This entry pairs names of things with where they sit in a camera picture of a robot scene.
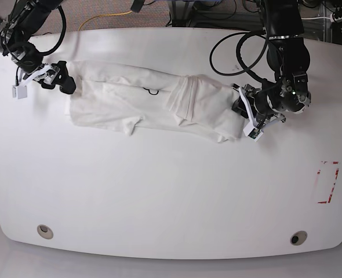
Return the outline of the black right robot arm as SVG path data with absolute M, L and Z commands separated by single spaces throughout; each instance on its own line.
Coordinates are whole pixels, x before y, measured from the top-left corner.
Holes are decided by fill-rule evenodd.
M 53 54 L 62 44 L 66 34 L 67 22 L 62 1 L 16 1 L 6 19 L 0 21 L 0 53 L 11 55 L 17 65 L 13 97 L 27 97 L 27 85 L 35 81 L 43 89 L 52 90 L 58 86 L 60 91 L 72 95 L 76 89 L 73 77 L 69 76 L 67 63 L 44 63 L 46 56 Z M 58 10 L 62 29 L 57 43 L 44 52 L 39 51 L 30 38 L 44 24 L 52 11 Z

